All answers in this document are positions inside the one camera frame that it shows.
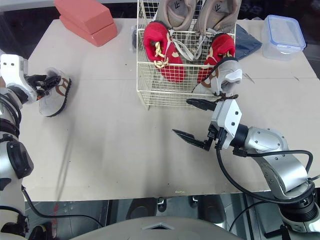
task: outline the denim cloth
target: denim cloth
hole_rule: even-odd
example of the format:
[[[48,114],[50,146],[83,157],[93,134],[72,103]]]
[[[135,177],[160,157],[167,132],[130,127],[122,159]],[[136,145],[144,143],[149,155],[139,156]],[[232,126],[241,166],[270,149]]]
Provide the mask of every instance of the denim cloth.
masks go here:
[[[240,60],[254,53],[261,48],[262,43],[244,30],[240,25],[236,25],[235,32],[235,57]]]

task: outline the blue lid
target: blue lid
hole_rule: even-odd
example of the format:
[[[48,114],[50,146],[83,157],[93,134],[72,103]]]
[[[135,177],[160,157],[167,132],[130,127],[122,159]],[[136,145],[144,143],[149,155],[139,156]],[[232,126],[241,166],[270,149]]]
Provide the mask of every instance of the blue lid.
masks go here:
[[[304,49],[306,42],[299,23],[291,17],[268,15],[269,39],[272,44],[285,48]]]

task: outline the gray shoe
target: gray shoe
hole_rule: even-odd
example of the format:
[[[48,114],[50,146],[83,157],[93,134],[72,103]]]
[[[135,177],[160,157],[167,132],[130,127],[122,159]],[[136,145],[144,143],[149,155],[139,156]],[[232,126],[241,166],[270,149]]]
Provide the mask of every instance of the gray shoe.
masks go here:
[[[161,0],[156,20],[169,29],[188,31],[198,0]]]
[[[242,0],[206,0],[193,31],[206,35],[207,29],[230,33],[235,27]]]

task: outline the red foam block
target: red foam block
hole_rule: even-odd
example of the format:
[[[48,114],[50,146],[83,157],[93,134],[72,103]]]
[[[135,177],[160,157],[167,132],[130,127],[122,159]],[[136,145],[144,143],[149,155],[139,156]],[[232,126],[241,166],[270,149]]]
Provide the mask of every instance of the red foam block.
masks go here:
[[[118,33],[116,24],[114,23],[105,26],[93,34],[89,34],[62,15],[60,16],[60,20],[67,29],[92,43],[93,45],[96,45],[97,47],[109,42],[111,39],[117,36]]]
[[[109,8],[95,0],[54,0],[61,15],[93,34],[114,23]]]

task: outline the tabletop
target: tabletop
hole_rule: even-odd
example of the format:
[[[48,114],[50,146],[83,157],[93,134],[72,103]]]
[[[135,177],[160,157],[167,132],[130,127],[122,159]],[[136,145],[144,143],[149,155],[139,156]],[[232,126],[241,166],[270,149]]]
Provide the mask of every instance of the tabletop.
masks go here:
[[[189,145],[172,129],[204,140],[209,111],[151,107],[136,92],[136,55],[129,51],[135,19],[115,19],[118,36],[93,46],[54,20],[32,53],[29,75],[61,69],[72,79],[65,110],[43,117],[24,105],[20,141],[34,163],[23,180],[33,201],[109,200],[236,193],[215,152]],[[258,40],[263,21],[239,20]],[[310,177],[319,174],[317,127],[320,81],[301,52],[289,62],[262,56],[239,61],[246,77],[237,86],[241,123],[272,128],[289,148],[314,155]],[[222,152],[230,175],[251,191],[268,190],[252,158]],[[303,164],[307,159],[299,156]]]

